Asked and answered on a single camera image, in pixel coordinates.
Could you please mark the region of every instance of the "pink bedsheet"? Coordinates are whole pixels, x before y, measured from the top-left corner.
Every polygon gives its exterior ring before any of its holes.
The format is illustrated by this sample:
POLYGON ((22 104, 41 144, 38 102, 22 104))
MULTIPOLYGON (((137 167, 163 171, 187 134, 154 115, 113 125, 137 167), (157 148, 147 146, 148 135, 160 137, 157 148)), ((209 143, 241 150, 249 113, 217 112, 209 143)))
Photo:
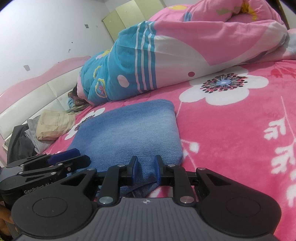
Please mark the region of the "pink bedsheet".
MULTIPOLYGON (((206 167, 273 197, 282 218, 275 235, 296 239, 296 61, 247 64, 117 102, 89 107, 46 153, 64 151, 84 120, 133 103, 175 105, 183 167, 206 167)), ((167 196, 161 187, 150 197, 167 196)))

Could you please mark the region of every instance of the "padded headboard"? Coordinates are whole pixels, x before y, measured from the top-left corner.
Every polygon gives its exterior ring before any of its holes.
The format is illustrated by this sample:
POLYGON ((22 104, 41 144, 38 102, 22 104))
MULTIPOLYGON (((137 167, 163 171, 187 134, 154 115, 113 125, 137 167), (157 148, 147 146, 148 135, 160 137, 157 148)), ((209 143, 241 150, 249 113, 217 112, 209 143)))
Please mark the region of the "padded headboard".
POLYGON ((2 147, 15 126, 40 115, 42 110, 68 110, 68 92, 77 84, 78 74, 87 59, 72 58, 59 62, 41 76, 25 80, 0 95, 0 161, 6 165, 2 147))

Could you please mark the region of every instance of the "peeling paint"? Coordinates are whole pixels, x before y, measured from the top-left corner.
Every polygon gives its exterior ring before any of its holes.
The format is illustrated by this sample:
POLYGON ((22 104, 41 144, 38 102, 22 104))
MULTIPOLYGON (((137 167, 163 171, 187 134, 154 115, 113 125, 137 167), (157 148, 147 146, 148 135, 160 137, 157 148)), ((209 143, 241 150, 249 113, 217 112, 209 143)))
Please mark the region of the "peeling paint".
POLYGON ((24 68, 25 68, 26 71, 30 71, 31 70, 28 65, 24 65, 24 68))

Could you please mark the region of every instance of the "blue towel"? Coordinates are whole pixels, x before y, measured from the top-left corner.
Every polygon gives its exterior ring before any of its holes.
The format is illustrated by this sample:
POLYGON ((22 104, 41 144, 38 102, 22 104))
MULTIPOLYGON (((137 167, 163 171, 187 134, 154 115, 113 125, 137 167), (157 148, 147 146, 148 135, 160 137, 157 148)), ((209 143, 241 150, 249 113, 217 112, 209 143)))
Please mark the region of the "blue towel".
POLYGON ((68 98, 68 106, 69 108, 72 108, 74 106, 74 100, 71 97, 68 98))
POLYGON ((154 157, 165 164, 181 164, 182 148, 174 105, 153 100, 108 111, 85 121, 68 149, 77 148, 91 158, 98 172, 110 166, 128 164, 138 156, 136 185, 122 187, 121 195, 142 198, 157 188, 154 157))

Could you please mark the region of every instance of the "blue gripper pad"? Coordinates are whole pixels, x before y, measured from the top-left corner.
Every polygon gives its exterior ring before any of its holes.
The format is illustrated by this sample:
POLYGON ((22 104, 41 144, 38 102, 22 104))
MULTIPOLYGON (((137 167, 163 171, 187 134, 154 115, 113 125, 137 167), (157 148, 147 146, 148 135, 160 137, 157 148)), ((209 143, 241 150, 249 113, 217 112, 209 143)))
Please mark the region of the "blue gripper pad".
POLYGON ((158 185, 160 185, 160 166, 158 165, 157 157, 154 157, 155 178, 158 185))
POLYGON ((137 169, 138 169, 139 163, 138 158, 136 157, 135 163, 133 165, 133 183, 136 183, 137 180, 137 169))
POLYGON ((68 160, 77 156, 80 156, 80 151, 76 148, 73 148, 73 149, 52 155, 48 160, 48 163, 54 166, 57 162, 68 160))

